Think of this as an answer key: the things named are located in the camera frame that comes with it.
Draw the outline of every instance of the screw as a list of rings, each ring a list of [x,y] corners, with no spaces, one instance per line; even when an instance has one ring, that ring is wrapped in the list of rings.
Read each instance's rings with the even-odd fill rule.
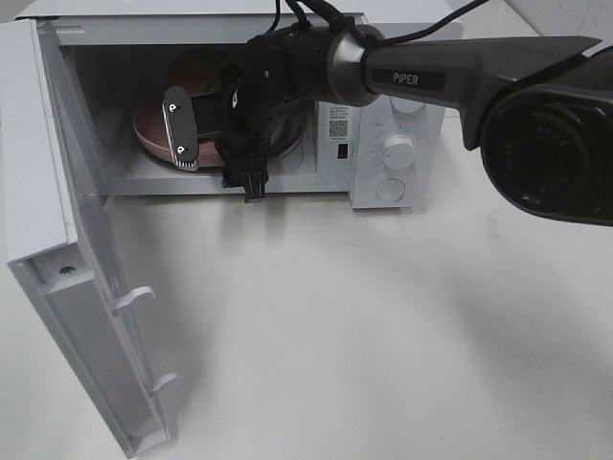
[[[60,276],[73,276],[75,273],[77,273],[77,269],[73,266],[65,266],[59,271]]]

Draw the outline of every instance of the barcode sticker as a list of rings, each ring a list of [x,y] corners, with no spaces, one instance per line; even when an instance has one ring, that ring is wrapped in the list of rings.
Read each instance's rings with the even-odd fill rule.
[[[331,105],[329,108],[329,131],[331,141],[347,142],[350,138],[349,119],[351,107],[346,105]]]

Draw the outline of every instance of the timer knob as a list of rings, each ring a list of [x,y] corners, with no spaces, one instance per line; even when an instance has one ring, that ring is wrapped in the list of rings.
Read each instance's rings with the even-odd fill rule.
[[[413,140],[401,135],[386,139],[382,152],[385,166],[396,171],[407,169],[418,157]]]

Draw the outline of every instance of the white table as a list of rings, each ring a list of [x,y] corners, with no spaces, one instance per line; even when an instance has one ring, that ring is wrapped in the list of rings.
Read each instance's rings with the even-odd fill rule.
[[[421,213],[343,195],[108,212],[130,282],[158,294],[153,367],[180,375],[178,437],[147,460],[611,457],[613,230],[511,207],[456,117]],[[0,292],[0,458],[123,458],[3,266]]]

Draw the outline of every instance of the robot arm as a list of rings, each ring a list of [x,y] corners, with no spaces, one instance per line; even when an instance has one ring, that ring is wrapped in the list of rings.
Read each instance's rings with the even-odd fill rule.
[[[242,186],[247,201],[261,198],[270,136],[300,101],[364,106],[389,95],[457,108],[466,148],[482,147],[494,186],[524,211],[613,224],[613,53],[582,54],[597,39],[369,46],[355,31],[381,40],[376,29],[346,21],[255,37],[235,59],[229,89],[194,98],[181,120],[170,108],[189,105],[189,96],[171,88],[164,112],[173,151],[190,139],[215,140],[224,184]]]

